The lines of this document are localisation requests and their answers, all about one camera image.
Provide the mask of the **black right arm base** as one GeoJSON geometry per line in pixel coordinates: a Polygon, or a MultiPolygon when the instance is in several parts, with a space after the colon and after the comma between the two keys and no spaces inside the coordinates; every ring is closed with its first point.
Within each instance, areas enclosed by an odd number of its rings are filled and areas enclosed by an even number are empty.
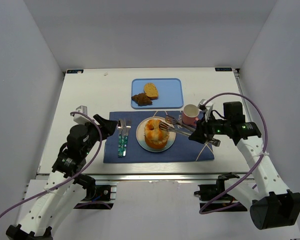
{"type": "MultiPolygon", "coordinates": [[[[194,191],[193,195],[198,197],[200,208],[204,206],[208,201],[218,195],[216,184],[201,184],[198,185],[198,189],[194,191]]],[[[239,203],[233,196],[228,193],[223,195],[218,200],[212,202],[204,212],[218,210],[218,212],[247,212],[248,210],[239,203]]]]}

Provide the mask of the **metal serving tongs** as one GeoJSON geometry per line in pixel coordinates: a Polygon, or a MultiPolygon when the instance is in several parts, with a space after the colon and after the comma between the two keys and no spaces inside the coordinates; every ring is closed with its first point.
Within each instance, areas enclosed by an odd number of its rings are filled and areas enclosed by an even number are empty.
{"type": "MultiPolygon", "coordinates": [[[[176,118],[174,118],[170,115],[166,115],[164,120],[165,120],[165,123],[162,121],[159,124],[159,128],[161,130],[165,130],[167,132],[174,132],[174,133],[189,137],[196,130],[195,128],[182,123],[181,121],[177,120],[176,118]]],[[[209,136],[209,137],[210,137],[210,140],[206,143],[211,144],[215,147],[220,146],[220,144],[221,144],[220,140],[215,139],[212,136],[209,136]]]]}

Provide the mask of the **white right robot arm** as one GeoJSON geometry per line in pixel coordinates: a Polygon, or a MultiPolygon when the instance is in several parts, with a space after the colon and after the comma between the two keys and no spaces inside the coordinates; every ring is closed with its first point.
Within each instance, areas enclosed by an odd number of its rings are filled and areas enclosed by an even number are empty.
{"type": "Polygon", "coordinates": [[[203,110],[204,116],[196,122],[196,129],[189,139],[218,147],[220,141],[214,136],[228,136],[248,164],[247,174],[253,176],[257,189],[230,172],[219,175],[215,184],[200,185],[194,194],[206,203],[235,199],[249,211],[259,230],[293,226],[300,213],[300,193],[292,192],[279,176],[264,149],[259,128],[254,122],[246,121],[242,103],[223,103],[224,116],[220,119],[214,117],[213,104],[207,100],[203,99],[198,108],[203,110]]]}

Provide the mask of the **sugared orange muffin bread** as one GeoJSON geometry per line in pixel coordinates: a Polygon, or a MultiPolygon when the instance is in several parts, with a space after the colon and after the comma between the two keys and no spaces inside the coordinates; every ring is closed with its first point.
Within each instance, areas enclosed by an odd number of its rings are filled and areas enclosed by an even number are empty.
{"type": "Polygon", "coordinates": [[[170,135],[166,135],[162,140],[150,140],[146,136],[144,136],[145,143],[148,147],[156,150],[163,149],[169,140],[170,135]]]}

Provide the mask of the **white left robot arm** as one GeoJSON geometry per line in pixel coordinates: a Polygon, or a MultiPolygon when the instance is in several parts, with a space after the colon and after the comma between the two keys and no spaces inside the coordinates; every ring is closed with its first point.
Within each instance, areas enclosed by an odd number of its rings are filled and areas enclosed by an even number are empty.
{"type": "Polygon", "coordinates": [[[78,111],[71,112],[76,125],[60,147],[42,193],[25,217],[10,225],[6,235],[10,240],[51,240],[65,217],[82,200],[96,194],[96,181],[82,172],[89,166],[86,158],[96,143],[112,136],[117,121],[78,111]]]}

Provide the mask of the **round orange striped bun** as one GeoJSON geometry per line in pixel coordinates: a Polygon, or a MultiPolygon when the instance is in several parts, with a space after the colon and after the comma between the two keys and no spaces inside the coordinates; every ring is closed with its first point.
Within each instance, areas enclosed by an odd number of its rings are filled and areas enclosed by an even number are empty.
{"type": "Polygon", "coordinates": [[[160,119],[150,119],[146,122],[144,127],[144,135],[148,140],[163,141],[169,138],[169,132],[160,129],[159,124],[161,122],[162,121],[160,119]]]}

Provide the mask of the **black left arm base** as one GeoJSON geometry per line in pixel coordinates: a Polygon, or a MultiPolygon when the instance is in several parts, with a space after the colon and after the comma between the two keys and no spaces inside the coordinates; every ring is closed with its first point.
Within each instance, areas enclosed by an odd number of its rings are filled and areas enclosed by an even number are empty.
{"type": "Polygon", "coordinates": [[[117,187],[115,185],[96,184],[74,209],[111,210],[116,199],[116,192],[117,187]]]}

